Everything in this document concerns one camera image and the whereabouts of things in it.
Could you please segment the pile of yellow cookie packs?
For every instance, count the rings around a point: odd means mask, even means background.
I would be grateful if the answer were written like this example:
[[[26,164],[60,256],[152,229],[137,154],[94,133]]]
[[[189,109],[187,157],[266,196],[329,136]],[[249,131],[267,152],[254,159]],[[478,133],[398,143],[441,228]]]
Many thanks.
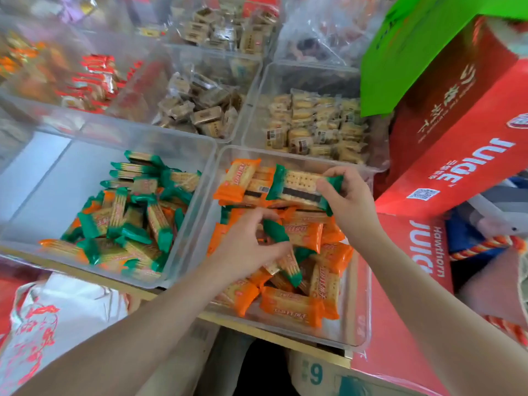
[[[265,149],[366,165],[370,128],[360,98],[292,88],[264,106]]]

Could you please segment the pile of beige snack packs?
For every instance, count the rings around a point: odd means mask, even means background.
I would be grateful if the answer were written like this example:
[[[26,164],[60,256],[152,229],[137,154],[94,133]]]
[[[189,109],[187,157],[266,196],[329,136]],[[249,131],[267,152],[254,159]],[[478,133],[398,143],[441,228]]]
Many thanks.
[[[279,24],[279,15],[272,9],[257,6],[246,14],[241,7],[203,6],[176,26],[183,44],[218,51],[264,56]]]

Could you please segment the pile of green cracker snacks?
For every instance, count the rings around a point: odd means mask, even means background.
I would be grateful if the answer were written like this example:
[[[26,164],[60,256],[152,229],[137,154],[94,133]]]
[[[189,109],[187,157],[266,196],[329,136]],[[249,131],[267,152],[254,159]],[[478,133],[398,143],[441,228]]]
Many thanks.
[[[161,279],[201,170],[166,165],[159,155],[126,150],[110,179],[91,196],[59,238],[38,241],[43,252],[142,282]]]

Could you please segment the green cracker packet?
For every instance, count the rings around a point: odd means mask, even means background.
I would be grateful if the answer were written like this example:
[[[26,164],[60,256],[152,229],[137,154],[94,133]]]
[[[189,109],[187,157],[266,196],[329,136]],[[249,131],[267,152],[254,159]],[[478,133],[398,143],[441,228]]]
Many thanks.
[[[264,219],[262,222],[263,231],[267,237],[274,243],[287,243],[288,252],[282,257],[275,260],[274,265],[280,268],[287,280],[294,288],[298,288],[302,282],[302,273],[297,262],[294,246],[286,233],[285,227],[276,221]]]
[[[331,217],[333,211],[328,200],[316,188],[319,179],[324,179],[335,191],[340,192],[344,176],[327,177],[312,172],[289,169],[277,164],[266,200],[282,200],[303,206],[317,207]]]

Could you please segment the person's right forearm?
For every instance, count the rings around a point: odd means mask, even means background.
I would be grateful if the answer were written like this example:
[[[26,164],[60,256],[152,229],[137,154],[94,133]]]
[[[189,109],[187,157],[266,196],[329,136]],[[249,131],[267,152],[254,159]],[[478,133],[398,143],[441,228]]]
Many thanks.
[[[451,396],[528,396],[528,351],[426,274],[379,225],[348,239]]]

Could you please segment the white bag with red print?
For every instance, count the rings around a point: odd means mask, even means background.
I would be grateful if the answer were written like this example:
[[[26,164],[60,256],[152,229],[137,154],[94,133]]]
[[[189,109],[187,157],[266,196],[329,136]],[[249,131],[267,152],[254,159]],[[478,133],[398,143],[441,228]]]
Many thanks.
[[[0,396],[10,396],[52,361],[128,315],[117,290],[61,273],[17,288],[0,346]]]

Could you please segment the clear plastic bag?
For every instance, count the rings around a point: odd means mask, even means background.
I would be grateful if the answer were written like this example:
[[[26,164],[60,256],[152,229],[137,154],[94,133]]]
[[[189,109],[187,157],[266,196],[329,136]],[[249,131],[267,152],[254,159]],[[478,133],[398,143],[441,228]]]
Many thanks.
[[[286,0],[274,61],[359,68],[396,0]]]

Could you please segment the pile of brown candy packs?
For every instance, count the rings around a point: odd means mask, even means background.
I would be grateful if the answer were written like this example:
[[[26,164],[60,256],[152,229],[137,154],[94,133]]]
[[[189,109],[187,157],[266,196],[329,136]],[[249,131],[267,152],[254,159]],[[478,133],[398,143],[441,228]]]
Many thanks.
[[[247,96],[240,86],[199,73],[175,72],[157,104],[155,126],[226,140],[234,132]]]

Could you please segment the person's right hand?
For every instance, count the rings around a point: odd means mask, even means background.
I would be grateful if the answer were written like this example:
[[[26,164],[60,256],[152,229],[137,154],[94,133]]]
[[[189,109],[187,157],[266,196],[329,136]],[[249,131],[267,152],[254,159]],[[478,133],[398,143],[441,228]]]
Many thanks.
[[[358,170],[354,167],[336,166],[323,175],[344,176],[341,205],[333,214],[349,244],[357,251],[363,251],[383,239],[384,230],[375,210],[373,196]]]

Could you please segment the person's left hand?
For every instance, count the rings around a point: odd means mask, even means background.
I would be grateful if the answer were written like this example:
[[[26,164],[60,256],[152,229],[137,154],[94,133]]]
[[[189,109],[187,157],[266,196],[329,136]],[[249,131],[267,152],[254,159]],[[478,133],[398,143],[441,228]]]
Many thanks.
[[[212,269],[213,279],[221,288],[263,267],[247,266],[243,257],[243,216],[230,227],[214,253],[208,257],[207,267]]]

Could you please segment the pile of orange cracker snacks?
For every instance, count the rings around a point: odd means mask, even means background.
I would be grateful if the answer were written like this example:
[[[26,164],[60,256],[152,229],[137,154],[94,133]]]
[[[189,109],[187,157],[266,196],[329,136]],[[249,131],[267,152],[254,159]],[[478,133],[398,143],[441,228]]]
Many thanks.
[[[226,170],[213,195],[222,208],[222,217],[214,227],[207,256],[214,253],[228,230],[245,213],[266,207],[279,215],[285,227],[302,273],[302,282],[294,288],[284,273],[271,263],[246,279],[236,281],[220,293],[215,302],[244,317],[249,306],[260,300],[265,313],[293,319],[297,323],[320,328],[324,319],[337,320],[340,282],[353,249],[343,241],[345,235],[334,216],[317,207],[282,200],[267,201],[275,166],[263,166],[261,159],[237,158]],[[260,244],[272,244],[260,224]]]

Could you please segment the person's left forearm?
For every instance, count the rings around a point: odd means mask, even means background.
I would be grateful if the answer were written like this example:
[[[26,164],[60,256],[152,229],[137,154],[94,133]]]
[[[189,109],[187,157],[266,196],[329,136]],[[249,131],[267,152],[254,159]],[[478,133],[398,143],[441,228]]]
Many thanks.
[[[208,303],[252,270],[236,254],[210,256],[135,313],[51,362],[12,396],[134,396]]]

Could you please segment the green paper sign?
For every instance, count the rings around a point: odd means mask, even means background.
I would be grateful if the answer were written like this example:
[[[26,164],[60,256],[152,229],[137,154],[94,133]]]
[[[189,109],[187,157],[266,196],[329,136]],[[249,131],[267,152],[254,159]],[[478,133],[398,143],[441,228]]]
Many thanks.
[[[528,20],[528,0],[398,0],[361,62],[361,114],[393,111],[444,47],[475,17]]]

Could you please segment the large red juice carton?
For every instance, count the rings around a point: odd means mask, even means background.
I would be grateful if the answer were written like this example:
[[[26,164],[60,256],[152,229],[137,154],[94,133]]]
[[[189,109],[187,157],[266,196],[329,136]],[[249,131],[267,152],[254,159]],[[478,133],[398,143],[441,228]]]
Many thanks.
[[[439,216],[528,167],[528,21],[472,19],[394,118],[378,213]]]

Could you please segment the pile of red snack packs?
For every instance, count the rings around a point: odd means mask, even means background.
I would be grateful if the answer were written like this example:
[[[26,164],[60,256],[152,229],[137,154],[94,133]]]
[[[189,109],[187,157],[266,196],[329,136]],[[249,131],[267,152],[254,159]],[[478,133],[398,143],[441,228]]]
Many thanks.
[[[62,107],[102,114],[142,66],[142,59],[134,59],[122,69],[114,55],[83,55],[80,68],[67,75],[65,84],[55,89],[54,94]]]

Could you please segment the clear plastic bin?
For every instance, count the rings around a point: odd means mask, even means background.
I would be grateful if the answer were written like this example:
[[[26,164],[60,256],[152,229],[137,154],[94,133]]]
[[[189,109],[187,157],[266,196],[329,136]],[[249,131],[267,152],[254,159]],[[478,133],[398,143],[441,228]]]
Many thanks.
[[[90,31],[0,14],[0,32],[10,29],[27,40],[43,41],[46,47],[0,85],[0,101],[16,119],[28,116],[64,133],[79,131],[94,116],[63,106],[57,94],[71,84],[74,73],[84,71],[83,56],[111,55],[118,72],[125,74],[161,44],[159,39],[138,34]]]
[[[194,270],[206,257],[207,247],[215,224],[221,218],[221,206],[212,198],[215,189],[224,178],[225,171],[237,158],[261,159],[263,166],[276,164],[299,171],[322,174],[335,166],[351,166],[340,161],[316,159],[283,152],[271,152],[243,146],[223,146],[212,156],[211,162],[201,168],[202,183],[193,199],[185,223],[181,227],[179,249],[172,258],[168,286],[181,276]],[[281,318],[265,313],[255,301],[244,317],[239,317],[231,308],[212,301],[200,314],[216,320],[232,321],[234,325],[245,325],[280,334],[300,342],[311,342],[345,350],[347,353],[362,351],[371,337],[371,270],[360,262],[354,253],[340,282],[337,320],[324,319],[322,328],[313,328],[293,319]]]
[[[282,26],[282,0],[173,0],[170,8],[169,44],[264,58]]]
[[[226,140],[212,138],[220,145],[233,144],[260,84],[262,68],[262,60],[254,56],[162,44],[155,47],[143,66],[111,103],[107,115],[154,125],[152,120],[157,113],[157,104],[166,96],[170,77],[175,72],[183,75],[199,73],[224,84],[240,86],[241,92],[247,96],[232,135]]]
[[[263,146],[262,133],[265,125],[264,119],[267,117],[264,106],[266,99],[281,93],[288,93],[292,88],[320,94],[341,94],[347,98],[360,98],[360,72],[350,67],[288,62],[270,63],[263,72],[258,91],[252,101],[252,111],[241,133],[243,146],[267,150]],[[363,118],[367,120],[370,128],[368,138],[370,154],[366,165],[360,166],[374,173],[385,172],[390,166],[389,125],[392,115],[374,115]]]
[[[88,121],[64,147],[59,146],[59,138],[66,139],[67,135],[38,136],[22,153],[22,161],[15,164],[16,175],[25,173],[26,168],[28,174],[36,174],[37,163],[54,157],[53,164],[44,164],[48,170],[32,190],[22,191],[25,199],[18,197],[14,204],[18,209],[0,229],[0,246],[6,249],[5,253],[20,255],[39,266],[44,266],[44,260],[54,261],[59,265],[58,271],[64,273],[68,266],[144,289],[161,287],[165,281],[174,279],[175,265],[187,253],[194,221],[211,180],[219,150],[216,141],[198,134],[108,117]],[[37,243],[63,234],[89,196],[102,189],[100,182],[110,178],[110,163],[124,160],[126,150],[158,155],[169,167],[202,173],[181,234],[176,237],[168,262],[157,279],[107,271],[69,257],[54,256]]]

